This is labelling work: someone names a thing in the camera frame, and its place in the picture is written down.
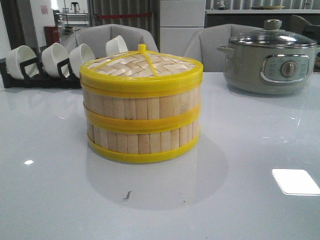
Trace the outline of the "glass pot lid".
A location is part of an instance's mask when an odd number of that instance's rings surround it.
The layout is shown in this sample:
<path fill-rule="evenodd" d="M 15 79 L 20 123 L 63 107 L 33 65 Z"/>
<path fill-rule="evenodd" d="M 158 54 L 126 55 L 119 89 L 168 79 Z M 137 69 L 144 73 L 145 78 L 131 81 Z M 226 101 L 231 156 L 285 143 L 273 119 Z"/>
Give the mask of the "glass pot lid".
<path fill-rule="evenodd" d="M 269 47 L 269 48 L 312 48 L 317 42 L 304 35 L 281 29 L 282 21 L 279 19 L 267 19 L 264 28 L 250 32 L 240 33 L 229 39 L 230 44 Z"/>

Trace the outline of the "white bowl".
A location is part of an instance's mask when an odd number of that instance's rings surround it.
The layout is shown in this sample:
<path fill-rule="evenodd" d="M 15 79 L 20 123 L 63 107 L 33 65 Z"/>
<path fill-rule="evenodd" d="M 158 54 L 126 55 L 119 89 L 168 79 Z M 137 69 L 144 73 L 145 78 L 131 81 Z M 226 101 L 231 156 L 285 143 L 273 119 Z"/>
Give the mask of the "white bowl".
<path fill-rule="evenodd" d="M 67 50 L 57 42 L 47 47 L 41 54 L 44 70 L 48 75 L 55 78 L 60 77 L 57 64 L 68 58 Z"/>
<path fill-rule="evenodd" d="M 105 53 L 107 57 L 127 51 L 127 44 L 121 35 L 114 37 L 105 44 Z"/>
<path fill-rule="evenodd" d="M 21 45 L 7 54 L 5 58 L 6 69 L 12 78 L 23 80 L 24 76 L 20 68 L 20 63 L 35 57 L 36 54 L 29 46 Z"/>
<path fill-rule="evenodd" d="M 69 54 L 69 62 L 74 75 L 80 78 L 81 65 L 94 60 L 96 57 L 92 49 L 85 43 L 82 43 Z"/>

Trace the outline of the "grey chair left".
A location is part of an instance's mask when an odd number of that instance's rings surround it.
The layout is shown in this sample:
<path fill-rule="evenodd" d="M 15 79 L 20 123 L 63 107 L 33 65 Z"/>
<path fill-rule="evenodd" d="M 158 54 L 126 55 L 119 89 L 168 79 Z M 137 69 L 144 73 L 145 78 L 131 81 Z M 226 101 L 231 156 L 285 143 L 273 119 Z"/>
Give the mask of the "grey chair left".
<path fill-rule="evenodd" d="M 81 44 L 88 45 L 95 57 L 106 57 L 106 43 L 117 36 L 122 36 L 129 51 L 136 51 L 139 44 L 145 44 L 149 51 L 158 52 L 155 40 L 147 30 L 119 25 L 104 24 L 82 28 L 70 35 L 62 45 L 71 52 Z"/>

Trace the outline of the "bamboo steamer top tier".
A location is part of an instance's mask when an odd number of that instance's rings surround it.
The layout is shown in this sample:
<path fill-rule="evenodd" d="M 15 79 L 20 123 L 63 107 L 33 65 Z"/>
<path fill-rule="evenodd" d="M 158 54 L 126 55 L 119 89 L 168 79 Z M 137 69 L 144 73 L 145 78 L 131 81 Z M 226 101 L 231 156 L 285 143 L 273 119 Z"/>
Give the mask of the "bamboo steamer top tier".
<path fill-rule="evenodd" d="M 116 97 L 103 91 L 82 89 L 89 123 L 121 133 L 159 133 L 196 121 L 201 109 L 201 87 L 174 95 L 144 98 Z"/>

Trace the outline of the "grey chair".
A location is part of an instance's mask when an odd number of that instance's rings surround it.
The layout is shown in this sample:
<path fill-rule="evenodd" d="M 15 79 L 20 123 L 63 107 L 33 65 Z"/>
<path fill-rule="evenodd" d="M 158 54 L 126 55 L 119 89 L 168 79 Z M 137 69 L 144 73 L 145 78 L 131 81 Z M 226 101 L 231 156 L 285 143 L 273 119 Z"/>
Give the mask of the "grey chair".
<path fill-rule="evenodd" d="M 192 35 L 183 56 L 201 62 L 204 72 L 223 72 L 226 55 L 217 47 L 227 45 L 230 37 L 259 29 L 231 23 L 201 29 Z"/>
<path fill-rule="evenodd" d="M 136 51 L 139 44 L 145 44 L 149 51 L 158 52 L 155 40 L 147 30 L 119 25 L 104 24 L 82 28 L 70 35 L 62 45 L 71 52 L 81 44 L 88 45 L 95 57 L 106 57 L 106 43 L 117 36 L 122 36 L 129 51 Z"/>

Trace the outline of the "grey-green electric cooking pot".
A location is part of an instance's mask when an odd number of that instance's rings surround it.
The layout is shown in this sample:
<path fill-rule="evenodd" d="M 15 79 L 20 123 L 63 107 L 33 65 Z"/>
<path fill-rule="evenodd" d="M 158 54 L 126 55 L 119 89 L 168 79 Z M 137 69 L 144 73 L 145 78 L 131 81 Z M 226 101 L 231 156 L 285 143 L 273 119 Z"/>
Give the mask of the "grey-green electric cooking pot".
<path fill-rule="evenodd" d="M 226 55 L 224 78 L 231 86 L 248 92 L 283 95 L 299 92 L 311 82 L 319 47 L 272 48 L 220 45 Z"/>

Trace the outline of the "bamboo steamer lid yellow rim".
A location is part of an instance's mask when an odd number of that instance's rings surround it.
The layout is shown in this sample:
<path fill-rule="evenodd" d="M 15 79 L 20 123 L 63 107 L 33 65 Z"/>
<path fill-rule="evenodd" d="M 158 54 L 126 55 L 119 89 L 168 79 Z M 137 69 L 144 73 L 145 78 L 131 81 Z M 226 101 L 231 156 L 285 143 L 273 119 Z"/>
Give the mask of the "bamboo steamer lid yellow rim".
<path fill-rule="evenodd" d="M 82 88 L 117 97 L 174 95 L 196 88 L 202 79 L 201 62 L 147 50 L 145 44 L 80 67 Z"/>

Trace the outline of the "bamboo steamer tier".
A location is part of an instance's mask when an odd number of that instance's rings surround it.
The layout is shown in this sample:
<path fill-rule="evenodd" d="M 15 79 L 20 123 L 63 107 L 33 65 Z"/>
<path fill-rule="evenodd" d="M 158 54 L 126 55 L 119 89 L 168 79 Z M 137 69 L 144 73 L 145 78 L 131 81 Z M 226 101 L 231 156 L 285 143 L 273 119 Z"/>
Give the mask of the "bamboo steamer tier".
<path fill-rule="evenodd" d="M 174 95 L 144 98 L 116 97 L 103 91 L 82 89 L 89 123 L 121 133 L 159 133 L 196 121 L 201 109 L 201 87 Z"/>
<path fill-rule="evenodd" d="M 99 155 L 130 164 L 157 163 L 190 151 L 200 136 L 200 119 L 169 131 L 156 133 L 111 132 L 87 123 L 89 146 Z"/>

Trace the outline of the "grey chair right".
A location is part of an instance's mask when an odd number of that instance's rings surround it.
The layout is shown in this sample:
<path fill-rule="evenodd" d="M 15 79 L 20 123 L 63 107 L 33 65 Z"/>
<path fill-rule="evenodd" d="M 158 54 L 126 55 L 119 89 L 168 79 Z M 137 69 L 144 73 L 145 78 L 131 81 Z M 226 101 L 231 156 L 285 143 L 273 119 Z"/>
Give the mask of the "grey chair right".
<path fill-rule="evenodd" d="M 192 35 L 183 56 L 201 62 L 204 72 L 223 72 L 226 55 L 217 47 L 227 45 L 230 37 L 259 29 L 231 23 L 201 29 Z"/>

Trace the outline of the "black dish rack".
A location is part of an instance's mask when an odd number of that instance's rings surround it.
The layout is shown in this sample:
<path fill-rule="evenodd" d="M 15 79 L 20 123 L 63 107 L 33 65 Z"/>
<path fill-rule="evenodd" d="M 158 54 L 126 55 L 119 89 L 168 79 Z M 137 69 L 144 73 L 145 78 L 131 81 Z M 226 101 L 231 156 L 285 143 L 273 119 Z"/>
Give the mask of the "black dish rack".
<path fill-rule="evenodd" d="M 39 73 L 30 77 L 26 73 L 26 67 L 36 64 Z M 75 76 L 70 65 L 69 58 L 57 63 L 58 77 L 49 76 L 43 70 L 43 63 L 34 57 L 30 60 L 20 63 L 20 69 L 23 79 L 15 79 L 8 73 L 6 69 L 6 59 L 0 60 L 0 73 L 5 88 L 62 88 L 62 89 L 80 89 L 80 79 Z"/>

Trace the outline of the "white bowl rightmost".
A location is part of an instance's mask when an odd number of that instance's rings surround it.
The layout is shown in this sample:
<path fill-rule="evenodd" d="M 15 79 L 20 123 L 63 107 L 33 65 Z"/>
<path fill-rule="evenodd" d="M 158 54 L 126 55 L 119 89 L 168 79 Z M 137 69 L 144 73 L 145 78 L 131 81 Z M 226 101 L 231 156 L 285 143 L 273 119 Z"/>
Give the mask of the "white bowl rightmost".
<path fill-rule="evenodd" d="M 114 37 L 105 44 L 105 53 L 107 57 L 127 51 L 127 44 L 121 35 Z"/>

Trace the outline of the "white bowl leftmost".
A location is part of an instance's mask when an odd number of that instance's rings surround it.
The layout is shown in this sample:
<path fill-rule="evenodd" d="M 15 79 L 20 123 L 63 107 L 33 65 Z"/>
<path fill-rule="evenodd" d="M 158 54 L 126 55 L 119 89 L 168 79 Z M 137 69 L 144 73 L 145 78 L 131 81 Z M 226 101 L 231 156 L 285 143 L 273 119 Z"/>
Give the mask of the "white bowl leftmost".
<path fill-rule="evenodd" d="M 36 54 L 29 46 L 21 45 L 7 54 L 5 58 L 6 69 L 12 78 L 23 80 L 24 76 L 20 68 L 20 63 L 35 57 Z"/>

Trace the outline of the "bamboo steamer bottom tier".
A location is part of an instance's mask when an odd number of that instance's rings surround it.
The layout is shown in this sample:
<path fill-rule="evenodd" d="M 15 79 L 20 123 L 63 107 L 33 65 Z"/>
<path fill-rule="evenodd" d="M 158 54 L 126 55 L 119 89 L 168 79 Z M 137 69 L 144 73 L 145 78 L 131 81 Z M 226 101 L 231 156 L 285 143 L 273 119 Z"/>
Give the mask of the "bamboo steamer bottom tier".
<path fill-rule="evenodd" d="M 190 151 L 200 136 L 200 119 L 169 131 L 156 133 L 111 132 L 87 123 L 89 146 L 99 155 L 130 164 L 157 163 Z"/>

